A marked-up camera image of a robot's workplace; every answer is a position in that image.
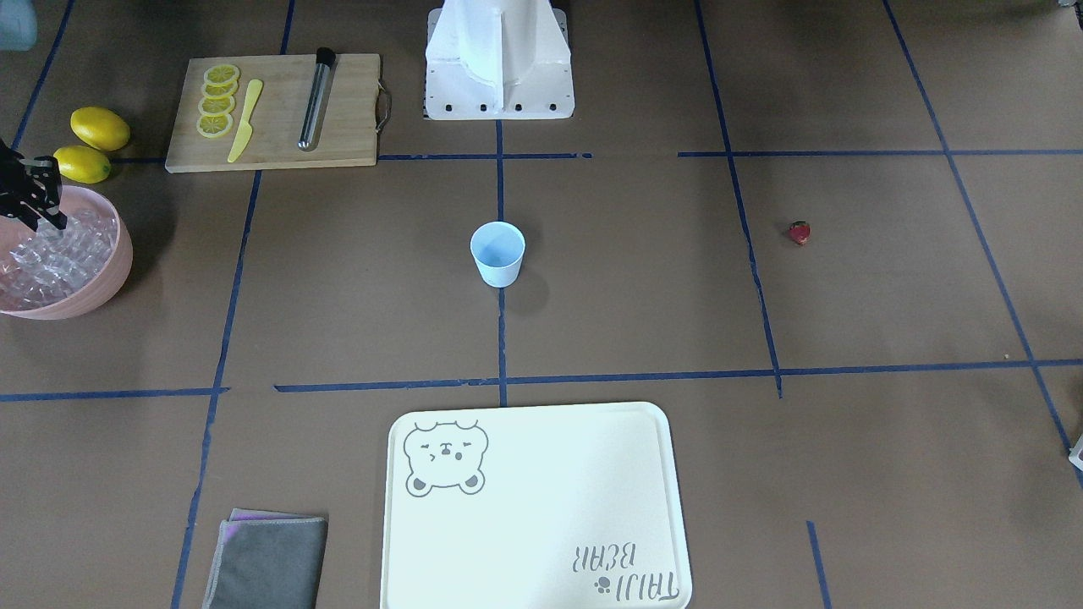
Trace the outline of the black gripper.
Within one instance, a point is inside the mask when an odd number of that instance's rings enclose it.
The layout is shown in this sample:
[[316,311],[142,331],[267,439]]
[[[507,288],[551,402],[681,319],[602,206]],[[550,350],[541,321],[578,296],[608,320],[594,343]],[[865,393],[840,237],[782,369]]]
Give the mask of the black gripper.
[[39,217],[62,232],[69,217],[58,208],[62,182],[58,159],[39,156],[24,159],[1,140],[1,215],[19,222],[39,222]]

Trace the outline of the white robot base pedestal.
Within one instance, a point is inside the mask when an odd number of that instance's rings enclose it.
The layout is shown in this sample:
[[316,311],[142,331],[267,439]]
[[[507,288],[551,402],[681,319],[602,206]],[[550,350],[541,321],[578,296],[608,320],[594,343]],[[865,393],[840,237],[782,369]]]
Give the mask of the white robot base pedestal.
[[549,1],[445,1],[428,14],[425,59],[430,120],[574,114],[566,14]]

